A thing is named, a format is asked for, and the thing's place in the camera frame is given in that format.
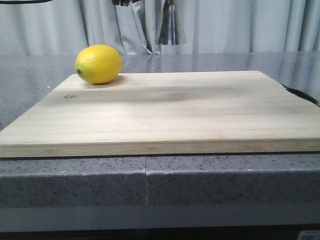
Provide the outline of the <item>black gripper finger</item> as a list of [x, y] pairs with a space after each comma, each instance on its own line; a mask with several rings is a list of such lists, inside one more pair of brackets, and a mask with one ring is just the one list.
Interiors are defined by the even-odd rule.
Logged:
[[112, 4], [115, 6], [124, 6], [128, 7], [130, 4], [139, 2], [140, 0], [111, 0]]

